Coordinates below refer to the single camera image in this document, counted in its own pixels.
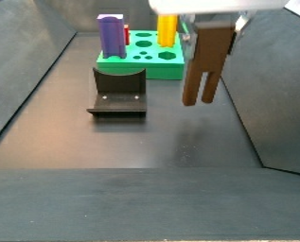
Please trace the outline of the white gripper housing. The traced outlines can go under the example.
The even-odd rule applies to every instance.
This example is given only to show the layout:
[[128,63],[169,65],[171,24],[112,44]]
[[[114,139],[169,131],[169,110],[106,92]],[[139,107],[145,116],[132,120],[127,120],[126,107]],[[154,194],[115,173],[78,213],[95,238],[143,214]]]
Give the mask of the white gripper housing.
[[246,10],[281,9],[288,0],[149,0],[150,8],[158,15],[179,15],[182,28],[181,40],[185,44],[185,57],[190,60],[195,52],[195,16],[197,13],[242,11],[235,21],[235,28],[227,54],[231,54],[237,41],[249,23]]

